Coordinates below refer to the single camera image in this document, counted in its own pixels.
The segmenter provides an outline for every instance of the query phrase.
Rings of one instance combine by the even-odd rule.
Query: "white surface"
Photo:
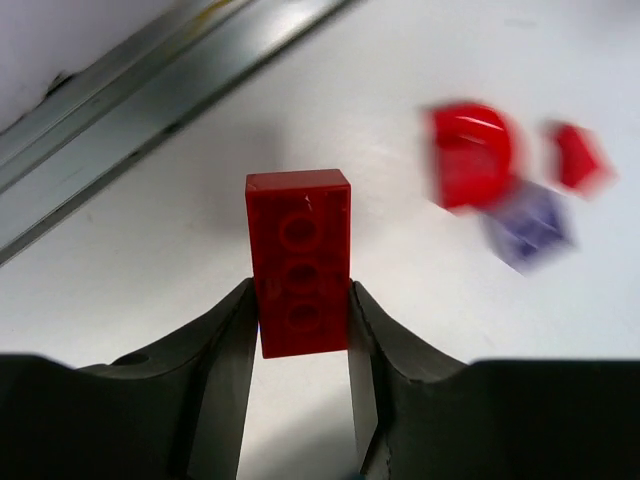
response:
[[[422,338],[487,356],[637,357],[640,7],[631,1],[369,0],[291,51],[0,269],[0,350],[108,362],[250,275],[244,175],[339,167],[352,276]],[[568,198],[579,248],[522,277],[474,216],[427,200],[417,107],[473,96],[549,160],[543,122],[595,130],[620,180]],[[346,354],[256,361],[242,479],[341,478]]]
[[[1,0],[0,131],[40,103],[58,74],[94,63],[174,0]]]

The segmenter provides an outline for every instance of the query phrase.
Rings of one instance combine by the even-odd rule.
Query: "lego brick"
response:
[[[265,358],[347,348],[351,186],[339,170],[247,176]]]
[[[499,205],[483,213],[498,257],[522,271],[558,247],[571,245],[558,196],[531,182],[522,182]]]
[[[613,172],[588,130],[558,124],[552,138],[559,153],[556,181],[572,191],[589,195],[612,178]]]
[[[457,103],[427,115],[433,126],[439,204],[486,208],[511,188],[514,128],[506,116],[478,103]]]

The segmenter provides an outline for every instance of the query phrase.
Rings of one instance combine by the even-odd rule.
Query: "red block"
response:
[[[478,103],[458,103],[428,112],[435,136],[439,203],[447,210],[484,209],[514,184],[514,128],[504,114]]]
[[[587,130],[560,124],[553,132],[553,141],[560,152],[556,180],[564,186],[588,195],[612,177],[604,155]]]
[[[247,176],[264,358],[347,348],[351,185],[340,170]]]

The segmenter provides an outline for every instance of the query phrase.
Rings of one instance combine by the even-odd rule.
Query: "metal rail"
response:
[[[0,265],[351,0],[192,1],[0,137]]]

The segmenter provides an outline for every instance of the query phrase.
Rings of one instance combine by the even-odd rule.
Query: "red 2x4 brick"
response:
[[[247,176],[264,358],[347,348],[351,186],[340,170]]]

